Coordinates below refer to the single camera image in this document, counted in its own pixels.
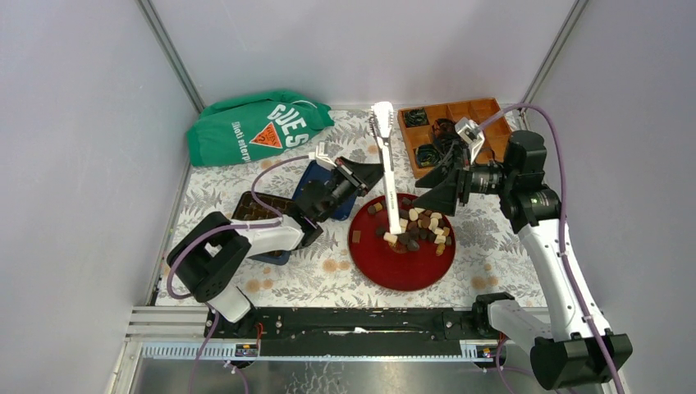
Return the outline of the silver metal tongs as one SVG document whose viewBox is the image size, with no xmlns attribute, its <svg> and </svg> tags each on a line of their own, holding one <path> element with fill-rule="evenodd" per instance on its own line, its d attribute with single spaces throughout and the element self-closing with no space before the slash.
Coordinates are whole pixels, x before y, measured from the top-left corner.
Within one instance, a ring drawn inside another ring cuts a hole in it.
<svg viewBox="0 0 696 394">
<path fill-rule="evenodd" d="M 391 132 L 394 126 L 394 120 L 395 111 L 392 103 L 382 101 L 371 106 L 370 126 L 381 154 L 383 166 L 382 180 L 389 232 L 399 235 L 403 230 L 401 229 L 401 218 L 399 215 L 395 170 L 392 157 Z"/>
</svg>

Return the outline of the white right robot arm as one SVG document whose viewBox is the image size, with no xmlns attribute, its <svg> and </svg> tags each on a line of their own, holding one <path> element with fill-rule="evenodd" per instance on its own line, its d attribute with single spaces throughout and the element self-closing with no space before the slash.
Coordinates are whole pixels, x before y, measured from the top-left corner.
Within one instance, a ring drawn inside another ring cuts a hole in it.
<svg viewBox="0 0 696 394">
<path fill-rule="evenodd" d="M 479 337 L 501 334 L 530 358 L 537 382 L 547 390 L 617 383 L 632 355 L 625 334 L 613 332 L 595 303 L 570 242 L 562 199 L 544 180 L 543 137 L 516 131 L 501 162 L 477 164 L 481 135 L 455 138 L 441 162 L 416 185 L 424 194 L 415 205 L 453 215 L 472 194 L 496 195 L 501 211 L 531 258 L 549 320 L 524 310 L 507 292 L 476 298 L 470 325 Z"/>
</svg>

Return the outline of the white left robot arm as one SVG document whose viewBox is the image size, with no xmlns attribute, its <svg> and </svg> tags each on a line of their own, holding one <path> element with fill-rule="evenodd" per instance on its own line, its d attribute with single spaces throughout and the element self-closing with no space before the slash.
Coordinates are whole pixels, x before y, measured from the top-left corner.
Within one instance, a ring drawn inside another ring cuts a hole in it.
<svg viewBox="0 0 696 394">
<path fill-rule="evenodd" d="M 220 212 L 208 214 L 167 256 L 170 296 L 206 304 L 234 337 L 250 334 L 252 304 L 232 283 L 241 263 L 259 254 L 311 245 L 323 233 L 321 222 L 350 197 L 366 195 L 384 173 L 380 163 L 339 157 L 333 164 L 328 180 L 310 181 L 285 212 L 274 209 L 269 219 L 233 221 Z"/>
</svg>

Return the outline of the white rectangular chocolate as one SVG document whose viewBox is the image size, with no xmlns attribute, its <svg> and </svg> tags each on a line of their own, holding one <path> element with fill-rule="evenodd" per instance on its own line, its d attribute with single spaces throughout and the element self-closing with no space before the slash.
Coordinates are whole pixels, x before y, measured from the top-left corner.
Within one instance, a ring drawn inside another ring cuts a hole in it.
<svg viewBox="0 0 696 394">
<path fill-rule="evenodd" d="M 382 238 L 390 245 L 395 245 L 398 242 L 398 236 L 390 232 L 385 232 Z"/>
</svg>

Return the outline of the blue box lid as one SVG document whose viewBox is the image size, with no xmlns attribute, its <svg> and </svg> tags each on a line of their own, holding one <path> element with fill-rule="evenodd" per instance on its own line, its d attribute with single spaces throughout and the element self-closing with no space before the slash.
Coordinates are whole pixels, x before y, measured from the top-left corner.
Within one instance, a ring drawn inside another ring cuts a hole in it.
<svg viewBox="0 0 696 394">
<path fill-rule="evenodd" d="M 295 188 L 292 200 L 299 211 L 314 222 L 325 222 L 329 219 L 344 221 L 350 216 L 357 195 L 352 195 L 343 204 L 328 202 L 327 183 L 332 178 L 332 171 L 321 168 L 312 160 Z"/>
</svg>

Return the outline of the orange wooden divider tray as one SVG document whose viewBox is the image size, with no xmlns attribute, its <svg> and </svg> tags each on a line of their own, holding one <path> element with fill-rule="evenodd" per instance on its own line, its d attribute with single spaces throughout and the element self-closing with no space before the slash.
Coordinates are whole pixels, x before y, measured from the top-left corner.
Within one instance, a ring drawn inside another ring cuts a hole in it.
<svg viewBox="0 0 696 394">
<path fill-rule="evenodd" d="M 481 98 L 454 103 L 440 103 L 405 108 L 397 112 L 405 149 L 415 178 L 426 175 L 445 156 L 460 128 L 468 122 L 473 126 L 487 120 L 501 106 L 494 98 Z M 484 131 L 483 147 L 476 163 L 500 162 L 512 131 L 520 126 L 515 112 L 496 120 Z"/>
</svg>

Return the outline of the red round plate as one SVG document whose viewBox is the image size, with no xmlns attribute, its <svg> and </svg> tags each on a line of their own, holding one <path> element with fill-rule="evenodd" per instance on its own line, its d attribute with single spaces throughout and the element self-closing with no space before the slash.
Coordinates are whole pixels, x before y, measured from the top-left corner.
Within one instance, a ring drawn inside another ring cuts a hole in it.
<svg viewBox="0 0 696 394">
<path fill-rule="evenodd" d="M 403 232 L 395 245 L 389 232 L 386 201 L 377 197 L 364 205 L 350 223 L 349 252 L 355 266 L 372 282 L 394 291 L 417 291 L 433 285 L 451 268 L 455 255 L 453 226 L 442 213 L 414 208 L 413 195 L 399 194 Z M 359 244 L 352 231 L 361 231 Z"/>
</svg>

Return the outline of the green printed bag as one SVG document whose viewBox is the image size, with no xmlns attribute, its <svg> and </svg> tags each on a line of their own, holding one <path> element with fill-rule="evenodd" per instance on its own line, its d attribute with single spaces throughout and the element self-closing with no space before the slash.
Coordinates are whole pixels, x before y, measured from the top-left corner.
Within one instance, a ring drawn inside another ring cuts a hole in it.
<svg viewBox="0 0 696 394">
<path fill-rule="evenodd" d="M 335 125 L 331 107 L 288 89 L 206 107 L 186 132 L 190 164 L 225 167 L 277 156 Z"/>
</svg>

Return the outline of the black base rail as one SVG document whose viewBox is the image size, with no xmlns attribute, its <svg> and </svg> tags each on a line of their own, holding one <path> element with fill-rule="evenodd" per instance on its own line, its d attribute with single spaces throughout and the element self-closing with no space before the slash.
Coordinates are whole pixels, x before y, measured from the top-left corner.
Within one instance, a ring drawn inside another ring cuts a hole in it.
<svg viewBox="0 0 696 394">
<path fill-rule="evenodd" d="M 499 335 L 469 309 L 253 308 L 239 322 L 207 317 L 214 339 L 249 340 L 262 356 L 458 356 L 462 344 L 492 346 Z"/>
</svg>

